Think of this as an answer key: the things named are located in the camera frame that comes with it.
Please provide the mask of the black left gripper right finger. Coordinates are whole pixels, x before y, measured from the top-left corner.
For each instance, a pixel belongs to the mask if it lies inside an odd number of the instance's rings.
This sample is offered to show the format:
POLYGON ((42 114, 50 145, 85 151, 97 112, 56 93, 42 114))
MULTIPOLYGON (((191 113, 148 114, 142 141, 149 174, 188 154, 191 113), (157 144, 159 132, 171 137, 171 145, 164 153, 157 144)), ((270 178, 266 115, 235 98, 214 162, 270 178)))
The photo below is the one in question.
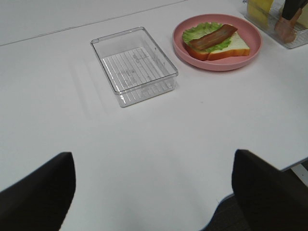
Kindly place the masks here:
POLYGON ((231 185, 253 231, 306 231, 308 188, 254 153, 235 152, 231 185))

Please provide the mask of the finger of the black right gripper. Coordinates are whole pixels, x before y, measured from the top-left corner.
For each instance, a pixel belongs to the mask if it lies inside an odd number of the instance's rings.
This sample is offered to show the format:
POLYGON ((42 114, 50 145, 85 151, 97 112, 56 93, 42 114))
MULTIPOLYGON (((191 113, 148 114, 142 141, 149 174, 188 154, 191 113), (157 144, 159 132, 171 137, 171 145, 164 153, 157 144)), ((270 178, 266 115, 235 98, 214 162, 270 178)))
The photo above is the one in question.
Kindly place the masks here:
POLYGON ((292 19, 298 9, 302 9, 306 5, 306 0, 285 0, 282 10, 282 18, 292 19))

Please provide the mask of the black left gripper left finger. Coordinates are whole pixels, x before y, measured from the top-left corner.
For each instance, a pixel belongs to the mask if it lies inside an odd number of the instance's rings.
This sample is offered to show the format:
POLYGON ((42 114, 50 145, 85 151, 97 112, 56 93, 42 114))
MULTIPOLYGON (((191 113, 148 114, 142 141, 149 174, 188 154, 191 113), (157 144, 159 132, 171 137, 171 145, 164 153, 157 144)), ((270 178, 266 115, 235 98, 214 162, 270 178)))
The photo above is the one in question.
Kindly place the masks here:
POLYGON ((76 190, 71 152, 63 152, 0 193, 2 231, 58 231, 76 190))

